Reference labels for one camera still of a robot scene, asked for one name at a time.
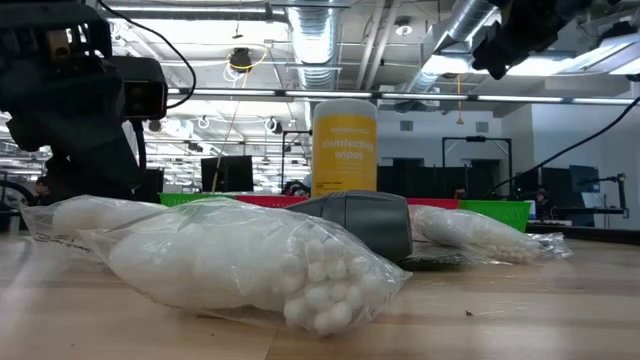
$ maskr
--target clear plastic bag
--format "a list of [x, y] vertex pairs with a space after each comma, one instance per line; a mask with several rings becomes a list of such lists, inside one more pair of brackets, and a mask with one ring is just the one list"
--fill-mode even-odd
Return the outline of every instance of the clear plastic bag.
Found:
[[78, 196], [50, 206], [20, 208], [31, 236], [57, 256], [58, 265], [101, 270], [102, 259], [78, 234], [78, 230], [112, 229], [166, 206], [95, 196]]
[[528, 236], [487, 216], [468, 210], [411, 206], [412, 229], [441, 245], [473, 251], [510, 264], [565, 258], [572, 252], [562, 234]]
[[371, 322], [411, 275], [337, 224], [224, 198], [79, 232], [153, 301], [321, 336]]

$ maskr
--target silver duct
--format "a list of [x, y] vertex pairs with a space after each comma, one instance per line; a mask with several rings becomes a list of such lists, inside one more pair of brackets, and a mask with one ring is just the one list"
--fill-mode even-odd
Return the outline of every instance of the silver duct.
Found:
[[[458, 0], [451, 16], [444, 22], [445, 28], [438, 29], [440, 35], [435, 39], [430, 38], [429, 42], [425, 43], [425, 52], [430, 57], [435, 51], [445, 47], [443, 45], [448, 46], [453, 42], [466, 41], [478, 32], [495, 9], [497, 8], [487, 0]], [[402, 91], [412, 93], [427, 92], [440, 75], [442, 74], [430, 69], [427, 58], [422, 69], [413, 76]]]
[[[320, 7], [293, 7], [286, 9], [296, 62], [305, 65], [333, 65], [336, 62], [336, 44], [340, 12]], [[332, 90], [336, 71], [330, 69], [298, 69], [303, 89]]]
[[[152, 4], [110, 5], [112, 9], [130, 19], [142, 20], [214, 20], [214, 21], [264, 21], [288, 23], [282, 10], [267, 13], [264, 7], [189, 7]], [[104, 12], [108, 18], [117, 16]]]

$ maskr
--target yellow canister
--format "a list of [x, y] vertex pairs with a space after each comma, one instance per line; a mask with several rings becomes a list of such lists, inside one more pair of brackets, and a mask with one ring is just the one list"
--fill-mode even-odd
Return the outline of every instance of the yellow canister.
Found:
[[336, 99], [316, 106], [313, 120], [312, 196], [376, 190], [377, 108], [363, 100]]

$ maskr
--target desk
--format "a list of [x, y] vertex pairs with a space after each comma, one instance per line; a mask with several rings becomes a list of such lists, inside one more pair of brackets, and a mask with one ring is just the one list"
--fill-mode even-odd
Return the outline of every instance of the desk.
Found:
[[0, 359], [639, 359], [640, 247], [570, 246], [544, 266], [416, 274], [374, 324], [314, 339], [186, 315], [109, 272], [42, 277], [46, 254], [4, 238]]

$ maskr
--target green bin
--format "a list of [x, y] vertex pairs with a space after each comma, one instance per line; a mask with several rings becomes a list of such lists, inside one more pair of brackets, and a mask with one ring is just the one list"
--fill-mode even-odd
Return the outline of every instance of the green bin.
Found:
[[210, 198], [210, 197], [226, 197], [235, 199], [233, 195], [218, 195], [218, 194], [160, 194], [160, 202], [164, 206], [172, 207], [177, 205], [186, 204], [191, 201]]
[[462, 200], [458, 209], [471, 210], [496, 219], [524, 232], [529, 220], [531, 203], [523, 201]]

